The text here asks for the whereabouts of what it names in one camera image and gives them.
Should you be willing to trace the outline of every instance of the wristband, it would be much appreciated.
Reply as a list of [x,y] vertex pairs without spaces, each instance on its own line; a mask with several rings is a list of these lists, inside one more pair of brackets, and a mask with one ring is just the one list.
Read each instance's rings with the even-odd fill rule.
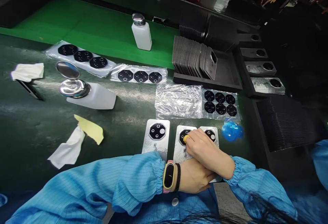
[[168,160],[163,175],[163,193],[169,193],[174,183],[174,162]]
[[178,167],[178,176],[177,176],[177,184],[175,185],[175,192],[177,192],[179,190],[179,186],[180,186],[180,179],[181,179],[181,167],[180,164],[176,163],[177,167]]

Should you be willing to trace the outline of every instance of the elastic cuff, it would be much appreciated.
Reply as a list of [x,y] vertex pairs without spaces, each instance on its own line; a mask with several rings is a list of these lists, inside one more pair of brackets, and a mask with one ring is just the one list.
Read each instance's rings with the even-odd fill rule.
[[160,162],[156,162],[154,165],[154,171],[156,175],[156,195],[163,193],[163,174],[165,168],[165,161],[160,159]]
[[242,173],[242,166],[244,165],[240,159],[240,157],[232,157],[230,156],[233,161],[235,162],[235,171],[233,172],[232,178],[230,180],[223,179],[225,182],[227,182],[229,185],[237,185],[239,182],[240,175]]

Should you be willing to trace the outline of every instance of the clear plastic bag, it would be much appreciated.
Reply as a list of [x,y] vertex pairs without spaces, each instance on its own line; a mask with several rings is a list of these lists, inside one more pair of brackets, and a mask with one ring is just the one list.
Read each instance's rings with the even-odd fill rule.
[[116,65],[115,62],[63,40],[45,50],[44,53],[49,58],[70,62],[100,78],[108,76]]
[[157,119],[199,119],[202,117],[200,85],[159,84],[156,89]]
[[236,93],[212,89],[202,89],[202,118],[240,121],[238,97]]
[[117,64],[112,69],[110,80],[130,83],[166,83],[167,68]]

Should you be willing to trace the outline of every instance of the workbench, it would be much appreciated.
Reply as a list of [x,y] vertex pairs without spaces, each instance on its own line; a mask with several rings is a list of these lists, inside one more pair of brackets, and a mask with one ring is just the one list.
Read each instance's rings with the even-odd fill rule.
[[[103,158],[134,155],[141,153],[146,122],[155,119],[155,84],[112,82],[100,79],[80,70],[81,79],[97,82],[117,95],[113,110],[94,110],[71,104],[59,93],[64,78],[56,71],[56,60],[49,59],[42,52],[50,45],[12,36],[0,35],[0,65],[2,66],[3,90],[0,97],[0,192],[40,189],[56,174]],[[137,64],[123,59],[109,57],[116,63]],[[43,96],[39,101],[30,96],[17,82],[12,81],[10,72],[18,63],[44,63],[44,78],[34,80],[36,90]],[[169,70],[168,81],[173,71]],[[251,105],[242,95],[238,98],[241,125],[245,136],[235,142],[226,141],[221,135],[223,121],[212,119],[171,119],[168,159],[173,158],[176,127],[215,126],[219,130],[220,148],[233,156],[240,156],[252,162],[255,155],[250,141],[254,134],[248,131],[251,121],[247,120]],[[88,119],[104,130],[104,140],[98,146],[86,136],[81,153],[74,165],[56,169],[47,158],[61,143],[65,143],[75,127],[77,114]]]

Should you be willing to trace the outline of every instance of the blue striped sleeve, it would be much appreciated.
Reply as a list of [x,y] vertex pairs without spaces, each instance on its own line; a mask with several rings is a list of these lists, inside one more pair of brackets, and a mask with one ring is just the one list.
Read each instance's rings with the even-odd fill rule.
[[[241,157],[232,157],[236,164],[230,180],[225,180],[237,199],[244,204],[249,216],[261,219],[269,203],[289,217],[297,219],[297,211],[279,181],[267,170],[257,169],[255,165]],[[281,222],[277,216],[267,216],[267,221]]]
[[135,216],[163,192],[157,152],[98,160],[53,177],[6,223],[102,223],[107,203]]

